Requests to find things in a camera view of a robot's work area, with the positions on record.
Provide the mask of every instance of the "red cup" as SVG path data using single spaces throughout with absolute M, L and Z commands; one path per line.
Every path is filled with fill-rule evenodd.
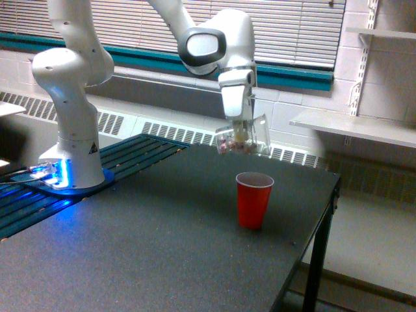
M 237 181 L 239 224 L 243 228 L 260 229 L 265 216 L 274 180 L 266 174 L 243 172 Z

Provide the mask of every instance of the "window blind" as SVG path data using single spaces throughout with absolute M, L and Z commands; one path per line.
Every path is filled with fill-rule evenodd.
M 329 69 L 335 65 L 346 0 L 183 2 L 196 24 L 225 8 L 249 13 L 258 62 Z M 147 1 L 92 0 L 92 11 L 104 44 L 177 51 L 172 33 Z M 0 0 L 0 31 L 60 38 L 49 22 L 46 0 Z

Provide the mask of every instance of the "wall shelf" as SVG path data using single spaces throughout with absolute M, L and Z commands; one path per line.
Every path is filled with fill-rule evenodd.
M 339 112 L 307 110 L 291 125 L 349 137 L 416 148 L 416 126 L 379 118 L 357 117 Z
M 366 36 L 376 36 L 382 38 L 398 38 L 398 39 L 410 39 L 416 40 L 416 32 L 402 32 L 402 31 L 385 31 L 382 29 L 367 29 L 367 28 L 356 28 L 347 27 L 348 33 L 358 33 Z
M 23 107 L 19 105 L 9 104 L 3 101 L 0 101 L 0 117 L 18 114 L 19 112 L 26 111 Z

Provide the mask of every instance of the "black table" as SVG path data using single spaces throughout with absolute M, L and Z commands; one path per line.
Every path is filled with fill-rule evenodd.
M 235 176 L 275 179 L 261 231 Z M 339 176 L 193 146 L 0 245 L 1 311 L 278 311 L 316 233 L 313 311 Z

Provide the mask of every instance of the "teal window frame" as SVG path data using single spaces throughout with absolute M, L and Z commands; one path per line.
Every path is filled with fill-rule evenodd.
M 0 47 L 18 51 L 45 51 L 52 47 L 64 47 L 63 40 L 26 34 L 0 32 Z M 122 66 L 142 66 L 149 70 L 187 72 L 175 53 L 104 45 L 115 63 Z M 333 72 L 257 64 L 257 82 L 260 87 L 288 86 L 310 90 L 330 91 Z

